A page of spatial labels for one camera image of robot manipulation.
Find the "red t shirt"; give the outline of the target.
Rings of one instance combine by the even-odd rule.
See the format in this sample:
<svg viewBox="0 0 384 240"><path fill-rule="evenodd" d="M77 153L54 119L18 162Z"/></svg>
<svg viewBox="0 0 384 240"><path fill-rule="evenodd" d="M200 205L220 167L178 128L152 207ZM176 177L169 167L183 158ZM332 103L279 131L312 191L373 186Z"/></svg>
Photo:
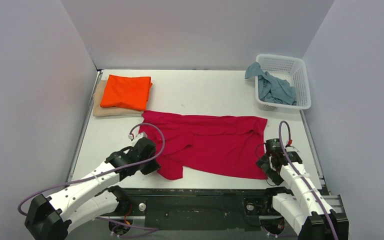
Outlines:
<svg viewBox="0 0 384 240"><path fill-rule="evenodd" d="M256 165L267 119L256 116L180 115L147 110L139 131L161 155L158 174L167 180L184 176L184 168L244 179L266 180Z"/></svg>

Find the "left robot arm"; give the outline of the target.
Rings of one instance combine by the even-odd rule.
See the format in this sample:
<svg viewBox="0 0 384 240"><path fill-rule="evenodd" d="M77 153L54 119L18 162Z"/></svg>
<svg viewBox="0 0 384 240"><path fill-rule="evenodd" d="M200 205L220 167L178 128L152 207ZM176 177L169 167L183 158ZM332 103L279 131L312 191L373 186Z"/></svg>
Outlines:
<svg viewBox="0 0 384 240"><path fill-rule="evenodd" d="M96 217L128 213L133 203L118 184L138 171L143 175L156 171L160 167L155 160L156 151L153 141L137 137L131 146L111 153L81 182L49 196L35 196L25 227L36 240L64 240L72 230Z"/></svg>

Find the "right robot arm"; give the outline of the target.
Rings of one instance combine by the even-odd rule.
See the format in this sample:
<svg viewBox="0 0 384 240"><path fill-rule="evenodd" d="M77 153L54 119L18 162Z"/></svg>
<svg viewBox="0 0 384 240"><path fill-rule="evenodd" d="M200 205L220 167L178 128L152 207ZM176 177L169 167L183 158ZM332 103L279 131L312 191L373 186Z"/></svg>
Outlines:
<svg viewBox="0 0 384 240"><path fill-rule="evenodd" d="M270 215L280 214L299 240L347 240L349 220L336 211L310 179L296 151L287 151L278 138L264 143L265 154L256 162L274 183L262 201Z"/></svg>

